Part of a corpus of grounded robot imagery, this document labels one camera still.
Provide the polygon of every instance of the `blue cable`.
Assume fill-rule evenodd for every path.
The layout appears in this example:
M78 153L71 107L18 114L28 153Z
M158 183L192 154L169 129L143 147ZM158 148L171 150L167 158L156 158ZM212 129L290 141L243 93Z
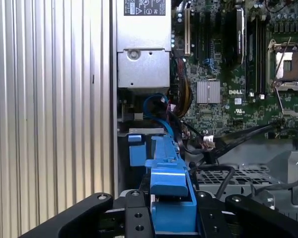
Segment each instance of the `blue cable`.
M165 100L165 103L168 102L168 98L167 98L165 95L163 95L163 94L161 94L161 93L153 94L153 95L151 95L150 97L147 97L146 100L144 101L144 114L145 114L145 116L147 116L147 117L150 118L151 120L154 120L154 121L156 121L156 122L162 124L162 125L166 128L166 130L168 131L168 133L169 133L172 137L174 137L173 130L172 130L172 128L170 127L170 125L169 125L166 121L154 117L154 116L148 111L148 106L147 106L147 104L148 104L148 102L150 101L150 99L155 98L155 97L163 97L163 99Z

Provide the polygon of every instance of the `green circuit board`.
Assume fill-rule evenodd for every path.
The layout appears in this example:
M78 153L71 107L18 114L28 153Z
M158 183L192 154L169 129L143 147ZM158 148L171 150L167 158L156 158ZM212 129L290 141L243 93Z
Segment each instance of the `green circuit board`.
M215 27L216 12L221 11L225 15L225 11L229 5L227 1L217 0L197 0L192 3L191 8L195 12L200 12L201 18L204 17L206 11L211 13L211 28ZM286 90L276 92L272 81L274 81L276 71L276 61L274 53L268 58L268 46L272 39L277 43L286 44L290 39L292 43L298 43L298 3L283 8L278 13L268 12L263 5L259 5L255 1L248 1L243 7L245 11L245 49L244 59L240 66L234 69L227 69L223 62L223 35L212 30L210 40L210 55L214 60L214 70L210 70L209 66L201 65L196 61L194 53L186 57L187 76L191 82L193 91L193 102L190 110L185 116L185 120L191 123L196 129L210 134L218 133L224 128L233 130L245 129L257 125L267 124L276 119L283 118L285 126L298 129L298 91ZM277 4L273 9L283 7L283 3ZM183 11L184 6L178 8L178 12ZM259 99L258 96L249 97L249 81L256 81L255 75L258 72L258 63L250 62L250 58L256 58L256 52L253 51L255 44L249 39L247 30L248 24L251 24L251 18L261 18L269 16L269 21L265 25L266 33L263 40L264 58L267 60L266 67L263 69L266 73L265 79L265 98ZM177 42L182 40L182 36L176 36L175 48L179 47ZM201 81L216 80L220 82L220 103L198 103L197 85ZM285 112L297 113L296 116L289 115Z

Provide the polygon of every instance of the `blue latch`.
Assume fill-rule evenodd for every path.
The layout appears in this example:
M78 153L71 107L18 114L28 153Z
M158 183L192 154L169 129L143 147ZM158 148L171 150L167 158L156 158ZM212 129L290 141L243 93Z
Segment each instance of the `blue latch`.
M188 196L185 164L177 154L177 148L170 136L153 136L152 154L146 167L151 168L150 193L166 196Z
M150 194L179 197L179 200L156 200L151 215L156 232L189 233L196 231L197 202L188 169L171 136L153 136L153 160L146 160L151 169Z
M146 141L142 135L129 135L129 158L130 166L145 166L147 159Z

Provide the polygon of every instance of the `metal vent grille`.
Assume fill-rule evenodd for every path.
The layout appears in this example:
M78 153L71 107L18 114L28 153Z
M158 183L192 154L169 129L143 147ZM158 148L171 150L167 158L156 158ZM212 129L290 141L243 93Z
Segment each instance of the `metal vent grille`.
M266 167L258 169L235 170L230 185L244 185L252 182L254 185L270 185L277 181L272 179ZM198 171L197 179L199 184L221 184L227 175L226 171Z

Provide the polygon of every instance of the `ram slot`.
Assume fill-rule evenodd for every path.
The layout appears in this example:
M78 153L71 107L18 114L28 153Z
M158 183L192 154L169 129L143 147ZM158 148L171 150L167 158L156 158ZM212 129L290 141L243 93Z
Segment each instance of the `ram slot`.
M266 23L257 19L257 52L258 52L258 72L257 72L257 93L260 99L266 95Z
M253 98L257 86L257 28L256 20L247 24L246 95Z
M191 55L191 11L184 10L184 55Z

